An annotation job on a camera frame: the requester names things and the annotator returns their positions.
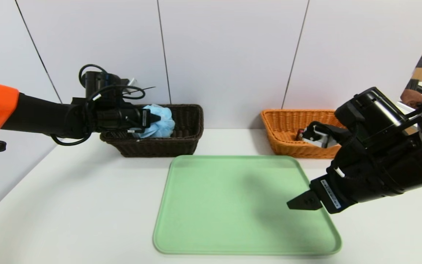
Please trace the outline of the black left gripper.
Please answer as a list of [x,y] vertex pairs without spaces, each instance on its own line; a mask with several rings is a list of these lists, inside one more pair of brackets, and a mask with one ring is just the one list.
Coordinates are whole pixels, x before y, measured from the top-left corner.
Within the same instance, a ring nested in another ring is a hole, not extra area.
[[125,129],[145,129],[150,124],[161,120],[160,115],[151,113],[147,109],[123,108],[119,110],[121,116],[121,127]]

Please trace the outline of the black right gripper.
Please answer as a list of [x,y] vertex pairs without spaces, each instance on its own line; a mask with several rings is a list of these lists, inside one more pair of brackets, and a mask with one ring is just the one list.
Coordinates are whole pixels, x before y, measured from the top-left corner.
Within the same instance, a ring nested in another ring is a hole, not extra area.
[[361,144],[343,144],[326,174],[312,180],[311,190],[286,205],[296,210],[318,210],[324,205],[335,214],[358,203],[403,194],[387,170],[403,150],[402,144],[370,149]]

